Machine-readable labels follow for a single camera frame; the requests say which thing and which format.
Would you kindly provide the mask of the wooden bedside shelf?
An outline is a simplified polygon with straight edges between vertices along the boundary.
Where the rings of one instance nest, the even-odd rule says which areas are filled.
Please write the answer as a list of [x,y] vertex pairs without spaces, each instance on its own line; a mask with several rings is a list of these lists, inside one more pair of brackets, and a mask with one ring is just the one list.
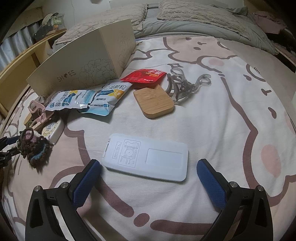
[[6,118],[27,87],[27,78],[51,55],[52,46],[66,29],[58,30],[23,51],[1,72],[1,116]]

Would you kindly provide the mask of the blue white granule sachet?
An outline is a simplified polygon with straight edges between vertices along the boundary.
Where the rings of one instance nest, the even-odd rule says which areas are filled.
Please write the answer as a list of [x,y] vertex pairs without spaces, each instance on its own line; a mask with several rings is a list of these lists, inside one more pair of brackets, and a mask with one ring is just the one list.
[[132,84],[129,82],[110,82],[95,94],[86,109],[79,112],[107,116],[131,86]]

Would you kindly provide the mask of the blue white torn sachet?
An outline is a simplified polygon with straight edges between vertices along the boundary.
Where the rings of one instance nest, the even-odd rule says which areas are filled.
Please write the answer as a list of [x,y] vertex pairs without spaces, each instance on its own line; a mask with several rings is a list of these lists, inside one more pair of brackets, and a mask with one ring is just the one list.
[[84,109],[92,101],[96,92],[94,90],[68,90],[57,93],[47,105],[46,111],[62,109]]

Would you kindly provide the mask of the black bag on shelf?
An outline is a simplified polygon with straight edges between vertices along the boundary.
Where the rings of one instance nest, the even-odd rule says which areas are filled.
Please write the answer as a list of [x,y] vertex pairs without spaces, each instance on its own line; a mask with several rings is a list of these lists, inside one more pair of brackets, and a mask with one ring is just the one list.
[[38,42],[44,37],[46,37],[46,35],[49,32],[55,31],[57,29],[58,29],[58,25],[44,25],[38,28],[37,32],[34,33],[33,37]]

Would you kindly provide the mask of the white round-label tin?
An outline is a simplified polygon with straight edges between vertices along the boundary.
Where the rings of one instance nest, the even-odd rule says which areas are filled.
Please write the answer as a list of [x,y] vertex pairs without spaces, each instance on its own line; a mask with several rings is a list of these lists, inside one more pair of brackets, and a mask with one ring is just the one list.
[[49,122],[42,130],[42,136],[45,137],[52,145],[58,142],[64,130],[64,122],[62,119]]

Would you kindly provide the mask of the white cap on shelf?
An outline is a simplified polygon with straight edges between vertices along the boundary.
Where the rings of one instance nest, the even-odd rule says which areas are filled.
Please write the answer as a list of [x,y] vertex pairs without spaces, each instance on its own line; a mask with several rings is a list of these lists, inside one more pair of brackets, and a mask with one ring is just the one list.
[[43,25],[43,26],[46,25],[46,24],[48,23],[48,21],[49,21],[53,16],[57,16],[57,15],[59,15],[59,13],[54,13],[54,14],[49,13],[49,14],[47,14],[47,15],[43,18],[42,25]]

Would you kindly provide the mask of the red disposable glove packet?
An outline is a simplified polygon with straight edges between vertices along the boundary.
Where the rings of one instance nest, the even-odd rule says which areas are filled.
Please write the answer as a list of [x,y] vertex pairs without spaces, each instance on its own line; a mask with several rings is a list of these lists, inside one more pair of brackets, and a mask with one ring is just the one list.
[[130,83],[155,83],[166,74],[166,72],[156,69],[139,69],[121,78],[121,81]]

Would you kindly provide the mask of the right beige quilted pillow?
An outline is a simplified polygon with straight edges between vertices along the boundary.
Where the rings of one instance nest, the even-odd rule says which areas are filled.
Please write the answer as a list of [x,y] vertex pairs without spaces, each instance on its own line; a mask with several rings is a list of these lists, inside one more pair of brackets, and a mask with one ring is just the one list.
[[190,21],[214,25],[250,39],[243,22],[232,12],[193,1],[161,1],[157,19],[164,21]]

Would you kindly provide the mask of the white plastic case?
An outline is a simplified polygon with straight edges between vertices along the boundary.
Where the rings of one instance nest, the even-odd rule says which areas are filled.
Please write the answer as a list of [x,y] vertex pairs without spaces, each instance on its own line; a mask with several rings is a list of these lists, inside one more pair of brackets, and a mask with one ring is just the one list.
[[106,168],[128,174],[182,182],[187,176],[188,154],[184,143],[113,133],[102,162]]

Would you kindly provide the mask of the brown blue crochet pouch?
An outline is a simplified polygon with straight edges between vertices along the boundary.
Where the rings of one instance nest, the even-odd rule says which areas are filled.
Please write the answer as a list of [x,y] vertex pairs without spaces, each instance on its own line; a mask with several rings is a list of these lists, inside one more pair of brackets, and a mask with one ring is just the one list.
[[41,169],[48,164],[53,145],[32,128],[25,128],[20,132],[16,146],[23,158],[34,169]]

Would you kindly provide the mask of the grey curtain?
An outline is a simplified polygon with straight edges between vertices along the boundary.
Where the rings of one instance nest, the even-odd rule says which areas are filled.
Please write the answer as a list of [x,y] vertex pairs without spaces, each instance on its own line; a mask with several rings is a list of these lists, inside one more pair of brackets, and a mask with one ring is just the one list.
[[34,33],[38,30],[38,22],[22,28],[1,43],[1,71],[6,68],[19,54],[35,44]]

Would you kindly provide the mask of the beige quilted pillow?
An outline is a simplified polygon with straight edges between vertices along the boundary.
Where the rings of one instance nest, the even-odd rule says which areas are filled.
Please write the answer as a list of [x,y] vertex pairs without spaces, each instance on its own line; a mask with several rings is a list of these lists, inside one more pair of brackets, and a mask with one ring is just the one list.
[[193,1],[161,1],[157,19],[164,21],[190,21],[214,25],[250,39],[243,22],[232,12]]
[[148,4],[130,4],[101,12],[68,29],[65,34],[56,40],[56,45],[67,44],[97,28],[127,19],[130,19],[133,31],[140,32],[143,30],[147,8]]

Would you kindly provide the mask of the square bamboo coaster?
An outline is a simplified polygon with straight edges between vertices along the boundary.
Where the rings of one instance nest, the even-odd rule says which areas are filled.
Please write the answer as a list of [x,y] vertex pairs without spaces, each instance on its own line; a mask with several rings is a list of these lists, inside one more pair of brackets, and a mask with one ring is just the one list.
[[133,95],[144,116],[149,119],[171,113],[175,108],[173,100],[160,85],[136,90]]

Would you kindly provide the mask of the left beige quilted pillow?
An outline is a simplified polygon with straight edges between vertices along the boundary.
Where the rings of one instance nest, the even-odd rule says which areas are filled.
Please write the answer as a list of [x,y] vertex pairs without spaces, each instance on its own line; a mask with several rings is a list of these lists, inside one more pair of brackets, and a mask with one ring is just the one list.
[[133,31],[140,32],[143,30],[147,8],[148,4],[130,4],[101,12],[68,29],[65,34],[56,40],[56,45],[67,44],[97,28],[127,19],[130,19]]

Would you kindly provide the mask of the metal eyelash curler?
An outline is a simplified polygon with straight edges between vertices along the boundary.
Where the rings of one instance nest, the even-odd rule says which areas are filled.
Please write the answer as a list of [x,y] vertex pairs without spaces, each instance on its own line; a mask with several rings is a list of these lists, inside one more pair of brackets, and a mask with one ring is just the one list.
[[191,94],[196,93],[201,86],[211,85],[211,75],[202,74],[194,83],[191,83],[186,77],[183,71],[183,67],[179,64],[169,64],[171,69],[170,73],[166,75],[168,81],[168,87],[166,93],[177,103],[183,99],[188,98]]

